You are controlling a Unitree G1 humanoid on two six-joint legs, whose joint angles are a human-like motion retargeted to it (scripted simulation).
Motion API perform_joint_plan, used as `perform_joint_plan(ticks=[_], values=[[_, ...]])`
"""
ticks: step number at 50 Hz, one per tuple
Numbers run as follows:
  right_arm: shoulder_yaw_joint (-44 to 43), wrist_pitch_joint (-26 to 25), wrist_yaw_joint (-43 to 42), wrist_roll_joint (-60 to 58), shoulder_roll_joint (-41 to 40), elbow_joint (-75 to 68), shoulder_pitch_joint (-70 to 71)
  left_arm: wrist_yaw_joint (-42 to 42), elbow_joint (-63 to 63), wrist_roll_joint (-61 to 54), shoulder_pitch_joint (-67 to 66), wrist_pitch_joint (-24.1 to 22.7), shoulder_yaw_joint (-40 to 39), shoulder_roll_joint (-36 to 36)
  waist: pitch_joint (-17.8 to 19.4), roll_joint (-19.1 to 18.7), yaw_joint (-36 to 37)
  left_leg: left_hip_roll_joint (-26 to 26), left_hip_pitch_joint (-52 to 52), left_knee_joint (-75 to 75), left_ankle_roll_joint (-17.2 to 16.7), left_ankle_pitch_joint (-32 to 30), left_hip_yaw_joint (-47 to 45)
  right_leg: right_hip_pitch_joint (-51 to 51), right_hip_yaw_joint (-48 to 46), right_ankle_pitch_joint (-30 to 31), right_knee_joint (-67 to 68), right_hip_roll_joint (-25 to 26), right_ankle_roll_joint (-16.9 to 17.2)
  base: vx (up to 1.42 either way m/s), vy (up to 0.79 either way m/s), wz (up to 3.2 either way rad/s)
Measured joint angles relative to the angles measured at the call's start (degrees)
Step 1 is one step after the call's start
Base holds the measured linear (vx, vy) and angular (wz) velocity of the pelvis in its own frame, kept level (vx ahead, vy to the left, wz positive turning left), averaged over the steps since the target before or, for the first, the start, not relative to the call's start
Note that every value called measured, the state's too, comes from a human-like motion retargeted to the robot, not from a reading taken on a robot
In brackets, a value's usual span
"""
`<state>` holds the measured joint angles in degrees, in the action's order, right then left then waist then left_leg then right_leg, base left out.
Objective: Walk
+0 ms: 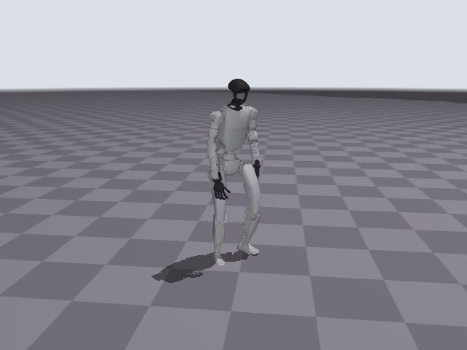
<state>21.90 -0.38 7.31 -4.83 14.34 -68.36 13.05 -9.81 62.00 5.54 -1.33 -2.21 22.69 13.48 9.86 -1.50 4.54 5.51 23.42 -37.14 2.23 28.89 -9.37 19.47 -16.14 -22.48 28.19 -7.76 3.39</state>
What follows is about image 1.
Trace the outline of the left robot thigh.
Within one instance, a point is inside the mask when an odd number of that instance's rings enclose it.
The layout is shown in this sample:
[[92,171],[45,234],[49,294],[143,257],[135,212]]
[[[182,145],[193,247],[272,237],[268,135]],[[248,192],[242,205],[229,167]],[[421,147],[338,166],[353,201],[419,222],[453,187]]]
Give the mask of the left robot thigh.
[[243,177],[244,190],[250,203],[244,213],[249,219],[255,219],[260,214],[260,187],[255,170],[251,164],[241,162],[238,176]]

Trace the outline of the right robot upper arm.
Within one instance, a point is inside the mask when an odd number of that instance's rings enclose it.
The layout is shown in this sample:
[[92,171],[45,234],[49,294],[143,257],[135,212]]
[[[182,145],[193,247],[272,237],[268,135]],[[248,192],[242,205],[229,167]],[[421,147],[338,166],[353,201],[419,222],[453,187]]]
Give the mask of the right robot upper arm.
[[208,141],[207,141],[207,146],[209,142],[214,142],[216,145],[216,152],[220,149],[220,144],[216,141],[216,138],[218,137],[219,131],[220,131],[220,124],[224,122],[225,119],[225,111],[220,110],[216,111],[210,114],[209,116],[209,133],[208,133]]

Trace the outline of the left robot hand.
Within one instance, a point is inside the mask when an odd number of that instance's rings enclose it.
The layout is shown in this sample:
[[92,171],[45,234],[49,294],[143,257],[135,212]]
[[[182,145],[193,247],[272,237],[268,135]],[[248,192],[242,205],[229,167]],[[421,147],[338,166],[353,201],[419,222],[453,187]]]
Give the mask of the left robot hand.
[[259,177],[260,161],[259,161],[259,160],[255,160],[255,165],[253,164],[253,167],[255,168],[255,173],[256,173],[256,176],[257,176],[257,178],[258,178],[258,177]]

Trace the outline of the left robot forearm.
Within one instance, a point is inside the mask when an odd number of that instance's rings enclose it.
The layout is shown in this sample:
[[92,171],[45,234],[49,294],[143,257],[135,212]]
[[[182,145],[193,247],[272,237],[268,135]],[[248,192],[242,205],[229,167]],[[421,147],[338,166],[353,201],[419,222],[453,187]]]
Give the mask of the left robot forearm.
[[[257,132],[256,132],[257,133]],[[257,134],[258,137],[258,134]],[[250,149],[251,149],[251,156],[252,156],[252,163],[255,165],[255,160],[260,161],[260,152],[259,152],[259,143],[257,141],[252,141],[250,143]]]

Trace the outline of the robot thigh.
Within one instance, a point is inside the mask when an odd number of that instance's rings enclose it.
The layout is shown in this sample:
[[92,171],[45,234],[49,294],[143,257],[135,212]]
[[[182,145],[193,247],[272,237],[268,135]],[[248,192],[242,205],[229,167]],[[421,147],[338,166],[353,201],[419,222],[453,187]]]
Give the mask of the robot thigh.
[[251,164],[241,162],[238,176],[243,177],[244,190],[250,203],[244,213],[249,219],[255,219],[260,214],[260,187],[255,170]]
[[[221,182],[224,184],[224,186],[226,187],[226,178],[225,178],[225,172],[223,170],[223,165],[220,165],[220,173],[221,173],[221,177],[222,177],[222,180]],[[212,172],[211,170],[209,171],[208,173],[208,178],[209,178],[209,181],[212,182],[212,186],[211,186],[211,194],[212,194],[212,197],[213,197],[213,201],[214,201],[214,208],[215,208],[215,219],[216,219],[216,222],[219,223],[223,223],[224,225],[226,225],[227,223],[227,218],[226,218],[226,214],[225,214],[225,200],[220,200],[220,199],[216,199],[215,197],[215,191],[214,191],[214,182],[212,180]],[[224,192],[226,192],[226,190],[224,190]],[[222,192],[223,193],[223,192]],[[220,196],[221,197],[221,196]],[[224,195],[223,195],[224,197]],[[224,197],[225,198],[225,197]]]

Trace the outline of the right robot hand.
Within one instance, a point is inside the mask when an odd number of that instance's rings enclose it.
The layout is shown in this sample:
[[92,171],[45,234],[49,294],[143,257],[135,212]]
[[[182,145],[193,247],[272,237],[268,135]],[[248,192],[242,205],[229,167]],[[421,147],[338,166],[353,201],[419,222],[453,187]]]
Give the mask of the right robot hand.
[[[224,190],[226,190],[228,193],[231,193],[225,186],[224,184],[221,182],[222,180],[222,177],[221,177],[221,173],[218,172],[218,176],[219,176],[219,179],[212,179],[213,182],[215,183],[214,184],[214,191],[215,191],[215,197],[216,199],[220,199],[220,200],[225,200],[225,198],[228,198],[224,192]],[[223,192],[223,193],[222,193]],[[224,197],[223,197],[224,195]],[[220,197],[221,196],[221,197]]]

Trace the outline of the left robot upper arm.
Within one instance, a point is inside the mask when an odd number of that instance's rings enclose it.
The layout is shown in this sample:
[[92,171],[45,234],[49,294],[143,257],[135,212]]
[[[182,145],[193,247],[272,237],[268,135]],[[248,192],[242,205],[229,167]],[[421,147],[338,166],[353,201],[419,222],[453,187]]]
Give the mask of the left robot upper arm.
[[251,106],[248,106],[248,108],[251,111],[251,117],[250,117],[250,124],[248,127],[247,140],[257,141],[258,137],[257,137],[257,133],[255,130],[257,128],[258,111]]

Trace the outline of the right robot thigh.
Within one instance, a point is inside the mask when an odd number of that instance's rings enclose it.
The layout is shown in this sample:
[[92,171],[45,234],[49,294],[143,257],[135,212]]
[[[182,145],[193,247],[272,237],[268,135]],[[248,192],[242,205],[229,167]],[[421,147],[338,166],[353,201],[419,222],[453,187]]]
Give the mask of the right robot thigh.
[[[220,173],[221,173],[221,177],[222,177],[222,180],[221,182],[224,184],[224,186],[226,187],[226,178],[225,178],[225,172],[223,170],[223,165],[220,165]],[[209,181],[212,182],[212,186],[211,186],[211,194],[212,194],[212,197],[213,197],[213,201],[214,201],[214,208],[215,208],[215,219],[216,219],[216,222],[219,223],[223,223],[224,225],[226,225],[227,223],[227,218],[226,218],[226,214],[225,214],[225,200],[220,200],[220,199],[216,199],[215,197],[215,191],[214,191],[214,182],[212,180],[212,172],[211,170],[209,171],[208,173],[208,178],[209,178]],[[226,190],[224,190],[224,192],[226,192]],[[222,192],[223,193],[223,192]],[[221,197],[221,196],[220,196]],[[224,195],[223,195],[224,197]],[[224,197],[225,198],[225,197]]]

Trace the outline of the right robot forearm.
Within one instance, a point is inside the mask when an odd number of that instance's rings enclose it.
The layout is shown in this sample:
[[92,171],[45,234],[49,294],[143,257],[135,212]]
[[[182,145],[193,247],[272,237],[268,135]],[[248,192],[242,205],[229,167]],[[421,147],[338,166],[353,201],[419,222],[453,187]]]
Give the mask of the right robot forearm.
[[210,162],[210,170],[212,172],[212,178],[214,180],[219,179],[218,172],[220,172],[220,165],[219,165],[219,155],[215,152],[216,145],[214,142],[209,142],[207,146],[207,155]]

